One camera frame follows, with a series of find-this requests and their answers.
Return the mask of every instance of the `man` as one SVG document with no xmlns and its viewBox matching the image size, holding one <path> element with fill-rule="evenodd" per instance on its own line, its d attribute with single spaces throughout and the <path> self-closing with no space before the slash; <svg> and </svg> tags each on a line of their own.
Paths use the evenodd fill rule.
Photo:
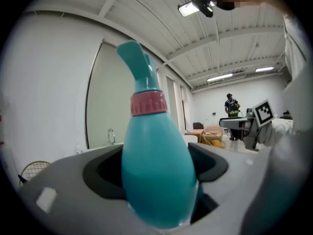
<svg viewBox="0 0 313 235">
<path fill-rule="evenodd" d="M 225 112 L 228 114 L 228 117 L 238 117 L 240 104 L 236 99 L 233 98 L 233 95 L 228 93 L 227 100 L 225 102 Z M 233 132 L 235 130 L 230 130 L 230 140 L 235 141 Z"/>
</svg>

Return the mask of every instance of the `person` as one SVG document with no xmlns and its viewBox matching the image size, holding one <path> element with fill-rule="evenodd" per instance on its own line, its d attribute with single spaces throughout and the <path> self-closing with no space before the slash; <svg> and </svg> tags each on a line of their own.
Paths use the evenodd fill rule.
<svg viewBox="0 0 313 235">
<path fill-rule="evenodd" d="M 260 5 L 266 2 L 276 7 L 283 14 L 286 39 L 285 60 L 292 79 L 295 79 L 306 66 L 312 49 L 305 31 L 289 7 L 282 0 L 223 0 L 223 2 L 233 2 L 236 7 Z M 292 135 L 294 130 L 291 121 L 281 119 L 278 122 L 274 120 L 262 127 L 258 136 L 258 143 L 273 146 L 284 135 Z"/>
<path fill-rule="evenodd" d="M 233 95 L 228 93 L 227 100 L 225 101 L 225 112 L 228 114 L 228 117 L 238 117 L 240 104 L 236 99 L 233 98 Z M 233 132 L 235 130 L 230 130 L 230 140 L 235 141 Z"/>
</svg>

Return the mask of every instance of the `teal spray bottle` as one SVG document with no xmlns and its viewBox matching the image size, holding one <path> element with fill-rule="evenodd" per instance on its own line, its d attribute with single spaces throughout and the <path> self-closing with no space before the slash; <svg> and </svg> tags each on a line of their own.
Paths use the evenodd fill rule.
<svg viewBox="0 0 313 235">
<path fill-rule="evenodd" d="M 158 229 L 190 218 L 197 197 L 194 165 L 167 112 L 164 93 L 148 54 L 135 41 L 117 47 L 135 78 L 122 153 L 122 183 L 137 215 Z"/>
</svg>

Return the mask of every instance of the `spray bottle nozzle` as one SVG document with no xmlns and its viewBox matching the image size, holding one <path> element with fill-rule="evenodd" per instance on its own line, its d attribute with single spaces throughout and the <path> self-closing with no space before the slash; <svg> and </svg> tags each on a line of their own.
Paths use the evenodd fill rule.
<svg viewBox="0 0 313 235">
<path fill-rule="evenodd" d="M 131 40 L 119 45 L 116 50 L 135 78 L 135 93 L 160 90 L 154 63 L 139 43 Z"/>
</svg>

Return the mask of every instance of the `floor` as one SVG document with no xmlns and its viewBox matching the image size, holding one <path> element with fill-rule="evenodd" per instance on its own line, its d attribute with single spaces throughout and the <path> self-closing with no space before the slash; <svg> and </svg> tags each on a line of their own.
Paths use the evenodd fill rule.
<svg viewBox="0 0 313 235">
<path fill-rule="evenodd" d="M 256 151 L 251 151 L 245 148 L 245 144 L 241 140 L 232 141 L 229 140 L 230 133 L 224 133 L 223 134 L 223 141 L 224 145 L 226 146 L 227 150 L 230 151 L 239 151 L 239 152 L 245 152 L 245 153 L 257 153 Z M 262 144 L 257 144 L 257 149 L 262 149 L 264 146 Z"/>
</svg>

